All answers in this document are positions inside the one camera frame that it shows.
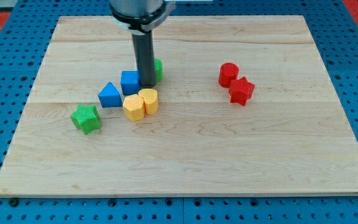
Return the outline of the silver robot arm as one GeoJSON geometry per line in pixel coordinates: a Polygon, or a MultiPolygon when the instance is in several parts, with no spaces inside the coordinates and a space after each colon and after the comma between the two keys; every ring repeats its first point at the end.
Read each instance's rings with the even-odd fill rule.
{"type": "Polygon", "coordinates": [[[145,35],[160,26],[175,9],[174,1],[110,0],[115,23],[134,35],[145,35]]]}

